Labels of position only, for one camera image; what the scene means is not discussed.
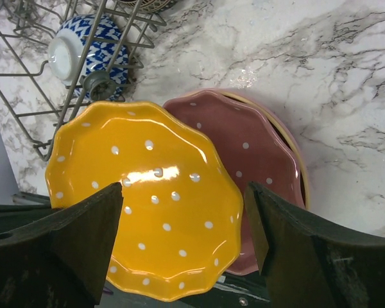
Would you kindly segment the dark brown cream bowl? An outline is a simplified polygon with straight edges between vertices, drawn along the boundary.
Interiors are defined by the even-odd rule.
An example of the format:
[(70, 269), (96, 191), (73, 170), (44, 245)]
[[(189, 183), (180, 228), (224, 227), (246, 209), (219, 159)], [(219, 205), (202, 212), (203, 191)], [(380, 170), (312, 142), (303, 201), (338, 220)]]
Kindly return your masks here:
[(160, 13), (170, 9), (177, 2), (177, 0), (142, 0), (139, 12), (144, 14)]

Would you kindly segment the brown plate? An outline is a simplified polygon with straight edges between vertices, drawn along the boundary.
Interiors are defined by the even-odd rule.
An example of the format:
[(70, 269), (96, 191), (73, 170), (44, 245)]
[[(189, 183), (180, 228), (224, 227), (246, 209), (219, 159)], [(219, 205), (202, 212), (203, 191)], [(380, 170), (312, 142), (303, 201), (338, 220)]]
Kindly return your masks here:
[(306, 209), (300, 164), (258, 109), (214, 90), (170, 99), (163, 107), (212, 141), (240, 191), (249, 182), (259, 182), (289, 203)]

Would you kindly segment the red patterned bowl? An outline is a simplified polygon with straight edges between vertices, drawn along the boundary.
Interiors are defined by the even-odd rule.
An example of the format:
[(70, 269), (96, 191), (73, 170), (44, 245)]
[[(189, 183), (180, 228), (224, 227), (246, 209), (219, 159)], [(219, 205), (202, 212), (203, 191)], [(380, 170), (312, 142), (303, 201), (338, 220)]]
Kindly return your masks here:
[[(78, 72), (81, 54), (96, 20), (94, 14), (75, 15), (64, 21), (55, 38), (49, 43), (47, 54), (52, 73), (65, 85), (71, 86)], [(86, 77), (94, 71), (105, 70), (112, 59), (122, 32), (107, 15), (102, 15), (80, 75)]]

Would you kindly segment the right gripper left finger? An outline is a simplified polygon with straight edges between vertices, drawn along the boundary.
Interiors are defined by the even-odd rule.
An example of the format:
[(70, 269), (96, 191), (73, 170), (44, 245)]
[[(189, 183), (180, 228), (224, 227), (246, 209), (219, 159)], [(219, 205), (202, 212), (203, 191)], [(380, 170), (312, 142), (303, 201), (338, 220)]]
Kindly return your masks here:
[(64, 209), (0, 205), (0, 307), (100, 303), (123, 197), (118, 183)]

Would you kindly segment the orange polka dot plate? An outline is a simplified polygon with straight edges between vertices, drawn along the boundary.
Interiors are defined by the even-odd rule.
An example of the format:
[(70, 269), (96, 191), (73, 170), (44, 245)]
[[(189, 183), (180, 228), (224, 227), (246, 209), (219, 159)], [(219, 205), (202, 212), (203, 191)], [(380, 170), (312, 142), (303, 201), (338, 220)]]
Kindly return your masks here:
[(69, 207), (117, 182), (107, 279), (172, 302), (207, 292), (238, 258), (243, 197), (208, 137), (152, 102), (96, 102), (55, 134), (46, 182)]

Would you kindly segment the grey wire dish rack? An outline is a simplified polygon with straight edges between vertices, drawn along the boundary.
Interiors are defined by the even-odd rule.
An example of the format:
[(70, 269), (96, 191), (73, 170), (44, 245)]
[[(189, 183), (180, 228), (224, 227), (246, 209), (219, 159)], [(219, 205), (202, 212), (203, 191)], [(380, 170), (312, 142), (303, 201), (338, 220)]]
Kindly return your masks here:
[(0, 127), (6, 149), (47, 161), (56, 131), (97, 100), (123, 101), (162, 1), (0, 1)]

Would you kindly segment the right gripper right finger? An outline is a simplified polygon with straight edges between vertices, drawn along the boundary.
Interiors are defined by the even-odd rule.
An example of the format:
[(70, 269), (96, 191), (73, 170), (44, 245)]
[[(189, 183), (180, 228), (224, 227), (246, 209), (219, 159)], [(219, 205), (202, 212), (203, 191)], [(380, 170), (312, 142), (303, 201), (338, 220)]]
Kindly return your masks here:
[(272, 307), (385, 307), (385, 237), (342, 227), (257, 182), (244, 205)]

